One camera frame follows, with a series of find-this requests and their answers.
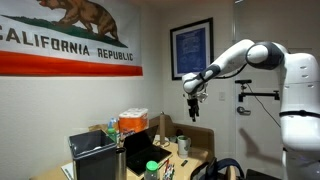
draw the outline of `red stripe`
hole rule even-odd
[[[142,76],[142,67],[67,60],[0,51],[0,74],[44,76]]]

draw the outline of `box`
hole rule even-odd
[[[102,130],[69,137],[75,180],[115,179],[116,144]]]
[[[148,128],[148,109],[131,108],[119,115],[119,131],[124,136]]]

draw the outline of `picture frame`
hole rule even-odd
[[[170,30],[172,80],[199,73],[213,62],[213,18]]]

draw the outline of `wall mount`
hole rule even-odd
[[[247,89],[245,84],[252,83],[251,79],[236,80],[235,83],[241,84],[241,91],[242,92],[238,95],[239,102],[243,102],[243,98],[246,96],[271,96],[271,97],[274,97],[274,100],[280,100],[279,91],[277,91],[277,90],[273,91],[274,93],[254,93],[254,92],[247,93],[247,92],[244,92],[244,90]]]

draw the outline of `plastic bottle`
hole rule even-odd
[[[149,161],[146,165],[146,171],[144,172],[145,180],[158,180],[158,163],[155,161]]]
[[[117,144],[117,132],[114,128],[108,128],[108,136]]]

